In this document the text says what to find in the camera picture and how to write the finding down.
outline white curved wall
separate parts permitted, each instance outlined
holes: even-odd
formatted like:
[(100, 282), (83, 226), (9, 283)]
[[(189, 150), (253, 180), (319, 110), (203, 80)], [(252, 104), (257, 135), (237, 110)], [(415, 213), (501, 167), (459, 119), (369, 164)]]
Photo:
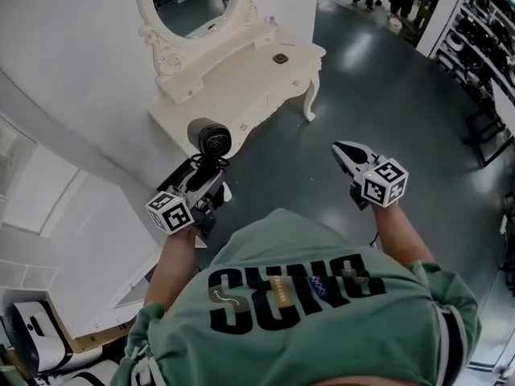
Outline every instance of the white curved wall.
[[(283, 1), (256, 3), (311, 40), (316, 0)], [(45, 113), (156, 187), (184, 155), (146, 112), (159, 88), (141, 25), (136, 0), (0, 0), (0, 69)]]

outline white cabinet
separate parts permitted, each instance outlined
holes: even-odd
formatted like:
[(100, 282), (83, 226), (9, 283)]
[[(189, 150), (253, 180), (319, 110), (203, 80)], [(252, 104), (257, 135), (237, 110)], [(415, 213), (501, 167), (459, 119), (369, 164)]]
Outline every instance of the white cabinet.
[(0, 117), (0, 197), (9, 199), (13, 186), (30, 160), (36, 144)]
[[(437, 11), (439, 8), (443, 7), (441, 3), (444, 1), (447, 5), (447, 15), (438, 16)], [(435, 40), (435, 45), (431, 48), (431, 51), (429, 51), (430, 57), (437, 60), (437, 63), (442, 65), (444, 70), (460, 84), (469, 88), (470, 86), (477, 86), (477, 92), (480, 93), (484, 99), (488, 98), (493, 100), (492, 90), (485, 88), (485, 85), (488, 86), (490, 77), (480, 80), (481, 76), (490, 75), (494, 77), (496, 83), (499, 84), (503, 90), (506, 91), (506, 94), (511, 100), (514, 101), (515, 80), (511, 77), (513, 73), (503, 72), (503, 69), (499, 68), (499, 63), (492, 61), (494, 56), (491, 57), (492, 53), (490, 49), (484, 49), (479, 44), (479, 41), (476, 42), (469, 39), (462, 33), (463, 29), (460, 28), (460, 22), (463, 19), (473, 22), (474, 27), (479, 28), (491, 38), (493, 47), (499, 48), (503, 55), (511, 59), (512, 47), (506, 47), (505, 43), (499, 41), (496, 34), (492, 31), (492, 22), (500, 22), (500, 25), (505, 28), (506, 33), (508, 33), (511, 40), (513, 40), (515, 37), (515, 25), (511, 20), (509, 20), (491, 0), (440, 0), (437, 11), (433, 14), (427, 29), (429, 30), (431, 25), (435, 24), (433, 18), (436, 18), (436, 22), (441, 23), (442, 30), (437, 34), (438, 38)], [(479, 70), (475, 70), (460, 57), (465, 50), (472, 52), (472, 54), (475, 53), (478, 59), (477, 63), (482, 62), (481, 66), (478, 67)]]
[(161, 251), (120, 188), (92, 175), (66, 204), (51, 244), (60, 269), (48, 293), (72, 337), (130, 320), (141, 302), (117, 305)]
[(37, 146), (9, 198), (4, 222), (30, 232), (41, 232), (78, 171), (72, 164)]
[(0, 118), (0, 298), (47, 291), (69, 334), (89, 335), (136, 315), (160, 253), (120, 187)]

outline gray floor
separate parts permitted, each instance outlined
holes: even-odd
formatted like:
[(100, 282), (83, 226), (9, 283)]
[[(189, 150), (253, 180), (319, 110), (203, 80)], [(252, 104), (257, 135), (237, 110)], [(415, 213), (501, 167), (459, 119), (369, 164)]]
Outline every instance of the gray floor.
[(199, 253), (205, 267), (230, 235), (276, 207), (334, 228), (354, 244), (376, 231), (370, 211), (348, 197), (349, 180), (331, 144), (363, 142), (409, 172), (402, 206), (442, 267), (459, 272), (483, 302), (503, 251), (501, 196), (513, 186), (513, 152), (486, 169), (462, 146), (463, 117), (476, 110), (463, 89), (384, 27), (319, 0), (315, 43), (323, 58), (317, 115), (307, 123), (298, 99), (258, 126), (231, 159), (233, 199)]

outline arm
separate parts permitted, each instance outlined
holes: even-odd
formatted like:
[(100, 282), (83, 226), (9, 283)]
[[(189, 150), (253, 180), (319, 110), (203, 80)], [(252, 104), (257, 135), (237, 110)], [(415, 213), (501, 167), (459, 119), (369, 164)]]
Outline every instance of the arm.
[(413, 261), (435, 261), (410, 221), (397, 204), (372, 204), (383, 251), (407, 267)]
[(195, 276), (196, 229), (185, 228), (169, 236), (146, 291), (143, 305), (157, 302), (170, 309), (184, 286)]

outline shelf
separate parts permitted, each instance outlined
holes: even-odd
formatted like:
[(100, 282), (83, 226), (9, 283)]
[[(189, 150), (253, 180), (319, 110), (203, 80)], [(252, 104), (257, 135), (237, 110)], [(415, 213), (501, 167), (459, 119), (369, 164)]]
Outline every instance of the shelf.
[(145, 282), (138, 283), (161, 247), (112, 183), (88, 175), (66, 201), (51, 232), (59, 272), (48, 294), (68, 333), (79, 337), (94, 331), (92, 325), (128, 295), (131, 284), (138, 288), (124, 302), (142, 297)]
[(21, 288), (26, 271), (25, 265), (0, 261), (0, 287)]
[[(485, 24), (479, 17), (477, 17), (468, 7), (466, 7), (465, 5), (463, 5), (461, 7), (461, 10), (463, 10), (465, 13), (467, 13), (467, 15), (469, 15), (470, 17), (472, 17), (472, 19), (478, 23), (481, 27), (483, 27), (483, 29), (488, 33), (488, 35), (490, 37), (496, 37), (495, 33), (490, 29), (490, 27)], [(511, 59), (512, 57), (512, 54), (511, 52), (508, 50), (508, 48), (505, 46), (504, 43), (502, 42), (499, 42), (499, 47), (501, 49), (503, 49), (506, 53), (506, 55)]]
[(0, 228), (0, 261), (57, 268), (50, 239), (3, 224)]
[(460, 66), (462, 69), (464, 69), (463, 64), (459, 61), (458, 57), (449, 50), (443, 48), (442, 46), (439, 47), (438, 51), (441, 51), (444, 55), (446, 55), (450, 60), (452, 60), (454, 63), (456, 63), (458, 66)]
[(22, 288), (25, 290), (46, 290), (56, 273), (57, 269), (28, 266), (22, 281)]
[(451, 26), (451, 30), (454, 31), (466, 44), (468, 44), (472, 48), (473, 51), (475, 51), (478, 54), (478, 56), (484, 61), (484, 63), (487, 64), (493, 70), (493, 72), (495, 73), (497, 78), (502, 82), (502, 84), (506, 86), (506, 88), (509, 91), (509, 94), (513, 98), (515, 98), (515, 88), (513, 88), (513, 86), (508, 82), (505, 75), (499, 72), (499, 70), (497, 70), (496, 66), (492, 63), (492, 61), (486, 55), (484, 55), (484, 53), (479, 48), (471, 44), (464, 35), (462, 35), (459, 31), (456, 30), (454, 26)]
[(497, 16), (505, 26), (508, 26), (512, 29), (510, 35), (515, 35), (515, 24), (513, 24), (513, 22), (508, 17), (506, 17), (506, 14), (504, 14), (495, 4), (490, 2), (490, 6), (495, 10), (494, 15)]

